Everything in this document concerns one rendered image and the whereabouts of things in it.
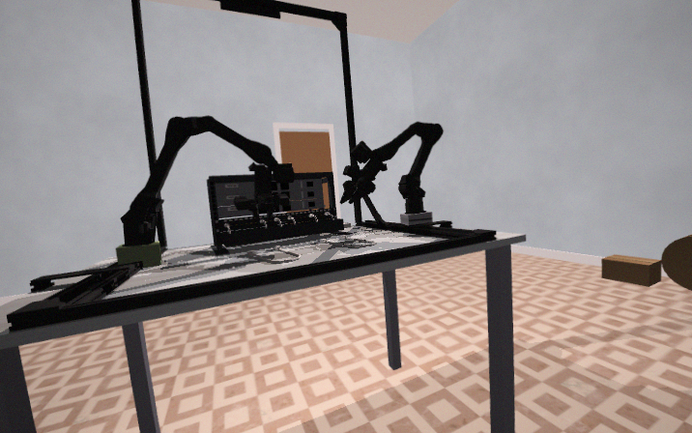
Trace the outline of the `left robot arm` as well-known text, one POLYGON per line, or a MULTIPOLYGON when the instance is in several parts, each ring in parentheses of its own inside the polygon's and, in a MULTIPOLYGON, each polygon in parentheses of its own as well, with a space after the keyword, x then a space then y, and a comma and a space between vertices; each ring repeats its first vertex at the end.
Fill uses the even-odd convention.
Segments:
MULTIPOLYGON (((388 170, 387 164, 383 164, 383 161, 392 159, 397 153, 398 149, 415 135, 415 132, 417 132, 417 136, 421 137, 421 145, 410 172, 408 175, 403 175, 398 183, 399 192, 402 194, 403 199, 406 200, 405 214, 419 214, 426 212, 423 210, 422 197, 425 196, 425 191, 420 187, 420 175, 432 147, 443 135, 444 130, 442 126, 440 124, 415 122, 411 124, 408 129, 401 132, 401 135, 398 135, 399 137, 396 136, 392 143, 389 143, 389 145, 386 144, 385 147, 382 146, 372 151, 363 141, 361 141, 358 144, 360 146, 358 147, 357 145, 350 152, 350 155, 352 155, 359 163, 365 163, 365 167, 368 167, 375 173, 375 175, 377 175, 380 170, 388 170)), ((347 165, 343 171, 343 175, 351 177, 352 180, 354 178, 361 178, 363 173, 364 169, 360 170, 360 166, 357 164, 354 164, 353 166, 347 165)))

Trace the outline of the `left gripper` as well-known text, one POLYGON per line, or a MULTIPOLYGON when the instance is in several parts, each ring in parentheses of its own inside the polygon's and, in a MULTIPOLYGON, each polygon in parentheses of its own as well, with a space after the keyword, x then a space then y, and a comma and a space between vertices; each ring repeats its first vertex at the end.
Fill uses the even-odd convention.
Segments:
POLYGON ((354 178, 353 181, 345 181, 343 184, 344 187, 344 192, 340 200, 340 204, 343 204, 344 202, 348 201, 349 203, 352 204, 359 199, 363 198, 364 196, 372 193, 375 189, 376 186, 372 183, 375 178, 375 173, 369 169, 368 167, 364 167, 364 173, 363 176, 359 179, 354 178), (367 178, 363 178, 367 177, 367 178), (368 180, 369 179, 369 180, 368 180), (360 182, 358 182, 360 181, 360 182), (371 181, 371 182, 370 182, 371 181), (352 183, 352 184, 351 184, 352 183))

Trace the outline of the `black patch panel rack frame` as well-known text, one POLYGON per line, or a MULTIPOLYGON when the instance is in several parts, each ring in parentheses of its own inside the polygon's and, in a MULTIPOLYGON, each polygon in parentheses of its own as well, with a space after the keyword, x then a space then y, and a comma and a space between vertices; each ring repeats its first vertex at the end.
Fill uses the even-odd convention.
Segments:
MULTIPOLYGON (((252 211, 237 210, 234 204, 234 198, 237 196, 246 196, 247 199, 254 199, 254 174, 253 175, 225 175, 225 176, 209 176, 207 180, 208 195, 210 203, 211 221, 214 237, 214 245, 211 245, 216 255, 227 254, 229 251, 223 246, 222 234, 229 234, 228 228, 224 227, 223 222, 228 224, 239 223, 239 225, 230 226, 231 233, 244 232, 251 230, 266 229, 264 223, 245 222, 255 221, 252 211), (244 182, 244 183, 241 183, 244 182), (219 184, 224 183, 224 184, 219 184), (241 194, 240 194, 241 193, 241 194), (226 194, 226 195, 224 195, 226 194), (212 201, 212 202, 211 202, 212 201), (227 206, 227 207, 224 207, 227 206), (246 216, 246 217, 244 217, 246 216), (226 217, 236 217, 228 219, 219 219, 226 217), (230 222, 231 221, 231 222, 230 222), (233 222, 235 221, 235 222, 233 222), (244 225, 240 225, 243 222, 244 225), (258 227, 258 228, 257 228, 258 227), (250 229, 248 229, 250 228, 250 229), (241 230, 243 229, 243 230, 241 230), (233 231, 235 230, 235 231, 233 231), (227 231, 227 232, 225 232, 227 231)), ((311 213, 315 216, 319 214, 317 221, 332 220, 331 216, 324 216, 325 212, 330 211, 333 218, 337 218, 334 194, 333 172, 312 172, 312 173, 295 173, 294 183, 277 183, 272 177, 272 194, 285 193, 290 198, 290 206, 281 206, 274 210, 274 213, 301 211, 293 213, 273 214, 273 221, 266 222, 267 228, 280 227, 278 221, 274 221, 275 217, 284 218, 281 220, 282 226, 294 225, 293 219, 287 217, 295 217, 296 225, 316 222, 315 217, 308 217, 311 213), (301 178, 304 177, 304 178, 301 178), (323 178, 323 179, 322 179, 323 178), (308 180, 307 180, 308 179, 308 180), (323 183, 328 183, 330 208, 324 209, 323 183), (286 190, 286 191, 285 191, 286 190), (308 199, 308 200, 306 200, 308 199), (295 201, 297 200, 297 201, 295 201), (319 209, 319 210, 311 210, 319 209), (302 211, 311 210, 311 211, 302 211), (303 215, 302 215, 303 214, 303 215), (323 214, 320 216, 320 214, 323 214), (295 216, 296 215, 296 216, 295 216), (307 216, 296 218, 300 216, 307 216), (312 221, 313 220, 313 221, 312 221), (290 223, 290 224, 288 224, 290 223)))

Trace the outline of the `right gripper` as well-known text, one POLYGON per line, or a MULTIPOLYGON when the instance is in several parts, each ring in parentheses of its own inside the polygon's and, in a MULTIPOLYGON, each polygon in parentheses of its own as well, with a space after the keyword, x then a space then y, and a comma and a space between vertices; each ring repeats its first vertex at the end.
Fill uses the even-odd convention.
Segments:
MULTIPOLYGON (((268 191, 268 189, 273 190, 272 184, 267 185, 267 186, 260 186, 260 185, 256 185, 254 183, 254 197, 255 197, 255 193, 256 193, 257 189, 262 189, 262 191, 268 191)), ((290 198, 285 193, 279 193, 276 195, 280 196, 280 205, 281 206, 290 206, 290 198)), ((256 222, 258 223, 258 214, 257 214, 258 209, 256 208, 256 204, 258 204, 258 203, 255 203, 254 199, 247 199, 246 196, 238 196, 238 197, 234 198, 234 204, 236 206, 236 209, 239 211, 240 210, 247 210, 247 209, 249 211, 252 211, 255 214, 255 219, 256 219, 256 222)), ((278 208, 279 208, 279 206, 274 206, 273 210, 267 210, 267 222, 270 221, 274 210, 276 210, 278 208)))

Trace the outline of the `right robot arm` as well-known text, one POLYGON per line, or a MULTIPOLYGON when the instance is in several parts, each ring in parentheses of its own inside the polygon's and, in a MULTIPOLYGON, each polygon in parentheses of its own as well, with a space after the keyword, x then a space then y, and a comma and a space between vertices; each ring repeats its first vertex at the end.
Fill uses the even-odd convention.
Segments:
MULTIPOLYGON (((191 136, 206 131, 243 150, 255 162, 268 166, 257 165, 253 162, 248 167, 249 171, 254 171, 256 185, 270 185, 272 177, 277 183, 294 183, 295 172, 292 163, 278 163, 267 145, 245 138, 212 116, 172 117, 168 121, 164 145, 146 186, 134 198, 130 204, 130 210, 121 217, 125 239, 125 244, 122 246, 154 243, 154 228, 149 222, 157 212, 160 212, 160 206, 164 202, 163 199, 158 198, 172 164, 191 136), (144 221, 144 217, 148 223, 144 221)), ((268 191, 257 189, 255 202, 258 203, 261 211, 273 210, 274 206, 280 204, 280 196, 272 195, 271 189, 268 191)))

